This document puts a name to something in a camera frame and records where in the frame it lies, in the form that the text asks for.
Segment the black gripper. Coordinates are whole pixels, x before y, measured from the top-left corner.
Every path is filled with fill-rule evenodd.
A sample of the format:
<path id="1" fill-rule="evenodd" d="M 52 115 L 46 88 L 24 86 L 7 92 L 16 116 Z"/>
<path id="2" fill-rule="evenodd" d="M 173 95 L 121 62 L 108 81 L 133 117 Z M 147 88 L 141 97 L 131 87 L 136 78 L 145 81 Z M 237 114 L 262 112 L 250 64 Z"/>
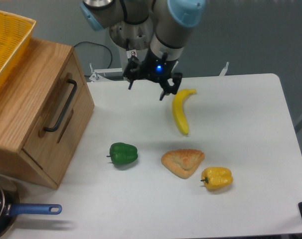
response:
<path id="1" fill-rule="evenodd" d="M 148 79 L 159 83 L 163 91 L 160 95 L 160 101 L 166 95 L 176 95 L 182 81 L 183 74 L 180 72 L 172 73 L 177 60 L 169 61 L 157 57 L 151 49 L 147 51 L 146 57 L 141 62 L 136 56 L 131 56 L 124 69 L 123 76 L 129 82 L 130 90 L 135 80 Z"/>

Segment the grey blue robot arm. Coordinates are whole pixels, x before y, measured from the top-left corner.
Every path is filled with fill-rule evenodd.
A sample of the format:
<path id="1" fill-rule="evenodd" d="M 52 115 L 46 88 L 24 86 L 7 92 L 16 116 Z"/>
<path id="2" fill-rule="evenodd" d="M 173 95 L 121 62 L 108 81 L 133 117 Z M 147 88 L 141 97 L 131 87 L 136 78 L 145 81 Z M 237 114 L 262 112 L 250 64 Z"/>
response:
<path id="1" fill-rule="evenodd" d="M 204 0 L 83 0 L 80 8 L 94 31 L 108 29 L 124 79 L 130 85 L 142 79 L 158 83 L 163 98 L 179 89 L 183 74 L 173 69 L 205 5 Z"/>

